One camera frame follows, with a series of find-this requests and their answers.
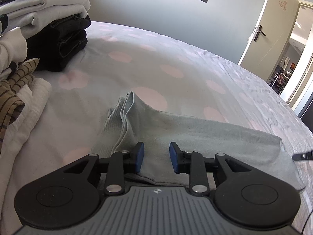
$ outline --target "bed sheet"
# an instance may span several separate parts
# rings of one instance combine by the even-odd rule
[[[52,93],[16,157],[1,216],[2,235],[21,224],[13,207],[19,188],[90,152],[109,108],[134,91],[157,110],[229,122],[275,134],[289,155],[313,148],[313,135],[260,78],[208,51],[142,29],[92,22],[88,44],[61,73],[41,71]],[[294,220],[312,210],[312,162],[298,162],[306,189]],[[306,233],[312,231],[311,222]]]

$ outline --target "door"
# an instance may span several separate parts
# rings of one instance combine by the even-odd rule
[[[298,10],[298,0],[265,0],[238,65],[267,81],[289,40]]]

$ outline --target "brown striped fabric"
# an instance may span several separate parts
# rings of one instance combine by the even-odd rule
[[[0,153],[7,126],[18,118],[25,106],[16,93],[32,83],[32,73],[38,63],[39,58],[27,60],[8,79],[0,81]]]

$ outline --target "wrinkled sheet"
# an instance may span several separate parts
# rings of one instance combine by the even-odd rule
[[[109,108],[131,90],[157,110],[277,135],[289,155],[313,148],[312,133],[287,104],[238,65],[142,29],[93,22],[86,31],[87,46],[64,72],[35,73],[51,83],[52,93],[15,159],[1,216],[2,235],[21,225],[13,207],[17,190],[90,153]],[[296,165],[306,185],[293,223],[300,230],[312,210],[313,164]],[[312,230],[309,222],[304,234]]]

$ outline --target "stack of folded clothes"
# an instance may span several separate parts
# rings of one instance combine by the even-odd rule
[[[25,61],[26,56],[27,44],[19,27],[0,36],[0,214],[15,157],[51,92],[50,83],[32,74],[39,58]]]
[[[87,44],[89,0],[0,0],[6,33],[16,27],[27,41],[27,58],[41,59],[37,70],[61,71]]]

